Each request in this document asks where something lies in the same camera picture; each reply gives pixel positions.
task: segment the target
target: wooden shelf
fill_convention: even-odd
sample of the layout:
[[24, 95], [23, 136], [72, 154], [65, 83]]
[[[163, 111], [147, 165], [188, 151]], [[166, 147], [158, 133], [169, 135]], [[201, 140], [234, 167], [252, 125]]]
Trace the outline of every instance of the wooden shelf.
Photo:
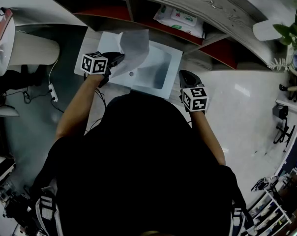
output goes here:
[[[74, 1], [74, 4], [79, 6], [79, 1], [72, 1]], [[166, 6], [176, 7], [185, 13], [205, 20], [207, 23], [234, 38], [238, 43], [242, 44], [246, 49], [258, 56], [264, 64], [269, 64], [271, 61], [274, 61], [274, 57], [276, 57], [278, 54], [277, 48], [275, 46], [276, 41], [259, 41], [254, 36], [252, 32], [252, 26], [259, 22], [259, 20], [256, 21], [252, 18], [251, 11], [256, 12], [256, 9], [250, 3], [245, 3], [244, 0], [150, 1], [162, 3]], [[131, 8], [132, 4], [134, 3], [131, 2], [128, 4], [131, 13], [134, 14], [133, 9]], [[134, 6], [134, 10], [135, 12], [137, 10], [143, 11], [146, 10], [146, 8]]]
[[90, 9], [81, 10], [74, 13], [75, 15], [90, 15], [106, 18], [114, 18], [120, 20], [131, 21], [127, 6], [123, 5], [102, 5]]
[[233, 42], [227, 39], [222, 39], [213, 44], [200, 48], [199, 50], [229, 66], [230, 68], [235, 70], [237, 69], [238, 62], [236, 57], [236, 49]]
[[[154, 30], [154, 34], [150, 34], [150, 40], [152, 41], [181, 50], [185, 55], [192, 52], [202, 52], [210, 56], [210, 62], [206, 60], [210, 64], [207, 69], [210, 67], [210, 70], [268, 70], [250, 50], [229, 37], [231, 34], [226, 34], [210, 24], [204, 23], [206, 38], [201, 39], [154, 20], [153, 18], [161, 4], [152, 0], [55, 1], [75, 14], [95, 31], [100, 31], [101, 25], [106, 18], [132, 25], [124, 30], [133, 30], [135, 28]], [[119, 25], [113, 24], [112, 27], [120, 30]]]
[[166, 26], [166, 25], [162, 25], [161, 23], [157, 22], [156, 20], [149, 19], [149, 18], [143, 18], [141, 20], [138, 20], [137, 23], [144, 25], [144, 26], [148, 26], [157, 30], [161, 30], [163, 32], [169, 33], [171, 35], [183, 38], [188, 40], [191, 43], [197, 44], [197, 45], [202, 45], [203, 39], [192, 36], [190, 34], [187, 34], [181, 30]]
[[139, 23], [141, 25], [148, 26], [157, 30], [161, 30], [171, 35], [178, 36], [196, 45], [199, 45], [199, 46], [202, 45], [203, 39], [192, 36], [186, 32], [172, 28], [170, 26], [163, 25], [158, 21], [154, 20], [153, 18], [156, 12], [159, 10], [161, 4], [148, 1], [148, 0], [130, 0], [130, 1], [133, 4], [136, 4], [137, 7], [141, 8], [141, 10], [133, 10], [133, 18], [136, 23]]

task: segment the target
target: hand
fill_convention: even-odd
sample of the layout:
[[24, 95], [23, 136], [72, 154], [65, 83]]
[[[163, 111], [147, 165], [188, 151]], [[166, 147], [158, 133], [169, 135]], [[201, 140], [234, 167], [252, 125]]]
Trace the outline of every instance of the hand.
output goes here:
[[104, 79], [104, 76], [102, 74], [89, 74], [86, 80], [94, 83], [96, 86], [99, 85], [99, 83]]

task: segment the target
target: sink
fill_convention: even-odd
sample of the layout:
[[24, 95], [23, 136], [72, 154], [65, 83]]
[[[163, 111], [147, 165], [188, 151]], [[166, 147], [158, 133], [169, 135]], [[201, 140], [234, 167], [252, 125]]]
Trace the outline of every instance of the sink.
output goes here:
[[[103, 32], [97, 50], [101, 53], [119, 52], [117, 36], [118, 34]], [[115, 77], [111, 75], [109, 82], [168, 99], [181, 57], [182, 51], [149, 41], [149, 53], [143, 63], [131, 72]], [[123, 66], [125, 64], [120, 63], [117, 67], [112, 68], [112, 73], [114, 74], [115, 69], [120, 69]]]

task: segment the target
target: black chair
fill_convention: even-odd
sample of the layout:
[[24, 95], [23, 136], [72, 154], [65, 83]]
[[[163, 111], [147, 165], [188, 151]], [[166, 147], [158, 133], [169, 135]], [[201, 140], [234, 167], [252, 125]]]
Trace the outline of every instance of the black chair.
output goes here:
[[288, 133], [287, 131], [289, 130], [289, 126], [287, 126], [287, 115], [288, 115], [288, 106], [282, 106], [279, 104], [276, 104], [275, 107], [273, 107], [272, 109], [272, 113], [274, 116], [280, 118], [281, 120], [285, 120], [285, 126], [284, 128], [277, 126], [276, 129], [279, 130], [279, 132], [281, 133], [280, 137], [278, 139], [276, 139], [276, 137], [278, 136], [279, 133], [276, 134], [273, 143], [277, 144], [278, 142], [282, 143], [284, 141], [285, 136], [288, 137], [287, 141], [286, 141], [286, 146], [288, 145], [288, 143], [290, 142], [290, 139], [292, 137], [292, 134], [294, 132], [295, 129], [295, 125], [293, 126], [292, 130], [290, 133]]
[[290, 127], [287, 125], [287, 118], [285, 118], [285, 126], [284, 126], [284, 129], [282, 129], [282, 128], [279, 127], [279, 126], [276, 126], [276, 129], [278, 129], [278, 130], [281, 132], [281, 135], [280, 135], [280, 137], [276, 140], [276, 137], [277, 137], [277, 135], [278, 135], [278, 134], [277, 134], [277, 135], [275, 136], [275, 138], [274, 138], [273, 143], [274, 143], [274, 144], [277, 144], [278, 142], [282, 143], [282, 142], [284, 141], [285, 136], [287, 136], [287, 137], [288, 137], [288, 139], [287, 139], [287, 141], [286, 141], [286, 146], [287, 146], [288, 143], [290, 142], [290, 139], [291, 139], [292, 135], [293, 135], [293, 132], [294, 132], [294, 129], [295, 129], [295, 125], [293, 126], [291, 132], [290, 132], [290, 133], [287, 133], [287, 131], [289, 130], [289, 128], [290, 128]]

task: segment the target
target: power strip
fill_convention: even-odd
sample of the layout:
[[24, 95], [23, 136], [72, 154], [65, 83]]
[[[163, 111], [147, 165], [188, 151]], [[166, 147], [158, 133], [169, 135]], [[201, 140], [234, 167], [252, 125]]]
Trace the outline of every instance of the power strip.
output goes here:
[[48, 86], [49, 90], [51, 90], [50, 94], [51, 94], [51, 97], [54, 98], [54, 101], [57, 102], [58, 101], [58, 97], [57, 97], [57, 94], [56, 94], [56, 91], [55, 91], [55, 88], [52, 84], [49, 84]]

